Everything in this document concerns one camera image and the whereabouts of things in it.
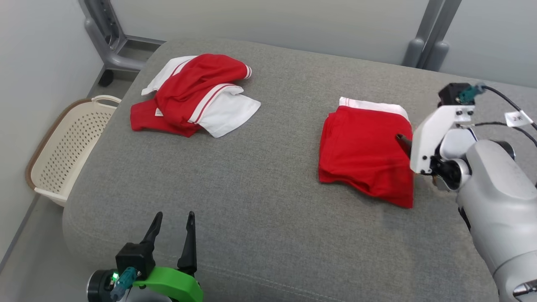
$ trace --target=black cable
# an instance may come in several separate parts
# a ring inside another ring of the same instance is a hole
[[[499,126],[507,126],[506,123],[502,123],[500,121],[487,121],[487,122],[484,122],[484,123],[477,123],[475,124],[475,126],[484,126],[484,125],[499,125]],[[531,136],[528,132],[526,132],[526,130],[522,129],[522,128],[519,128],[519,127],[512,127],[513,129],[515,130],[518,130],[522,133],[524,133],[525,136],[527,136],[534,144],[535,144],[535,147],[537,147],[537,140],[535,140],[533,138],[533,136]]]
[[[492,88],[492,87],[489,87],[489,86],[486,86],[486,85],[483,85],[481,86],[483,89],[487,89],[487,90],[490,90],[492,92],[494,92],[495,94],[499,95],[502,99],[504,99],[506,102],[509,103],[509,105],[513,106],[513,108],[515,108],[517,111],[521,111],[522,109],[517,106],[512,100],[510,100],[508,97],[506,97],[503,93],[499,92],[498,90]],[[532,127],[537,130],[537,125],[535,124],[535,122],[532,122],[531,123]]]

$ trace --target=white wall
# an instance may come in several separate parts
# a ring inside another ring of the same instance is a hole
[[[463,0],[440,71],[537,87],[536,12],[535,0]]]
[[[0,4],[0,260],[33,199],[24,169],[60,112],[103,67],[77,0]]]
[[[401,64],[429,0],[112,0],[123,31],[206,35]]]

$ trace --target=clothing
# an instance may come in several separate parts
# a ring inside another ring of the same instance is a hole
[[[412,208],[413,172],[395,140],[398,133],[412,138],[402,107],[341,98],[324,123],[319,180],[343,182],[369,196]]]
[[[131,107],[134,131],[154,129],[190,137],[201,127],[218,138],[245,123],[260,102],[240,95],[232,81],[249,78],[251,68],[226,55],[172,59],[142,90],[155,97]]]

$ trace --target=perforated basket bottom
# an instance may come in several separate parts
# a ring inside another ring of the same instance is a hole
[[[59,193],[79,156],[101,135],[111,116],[107,112],[90,112],[72,122],[47,159],[40,177],[34,180],[36,186]]]

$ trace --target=teal connector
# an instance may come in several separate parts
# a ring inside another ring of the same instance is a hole
[[[468,87],[465,91],[459,93],[458,102],[461,104],[468,104],[474,101],[475,96],[484,93],[484,83],[477,83],[475,86]]]
[[[125,292],[133,286],[134,281],[138,277],[136,269],[128,267],[119,279],[115,282],[114,289],[110,292],[112,301],[119,301],[125,295]]]

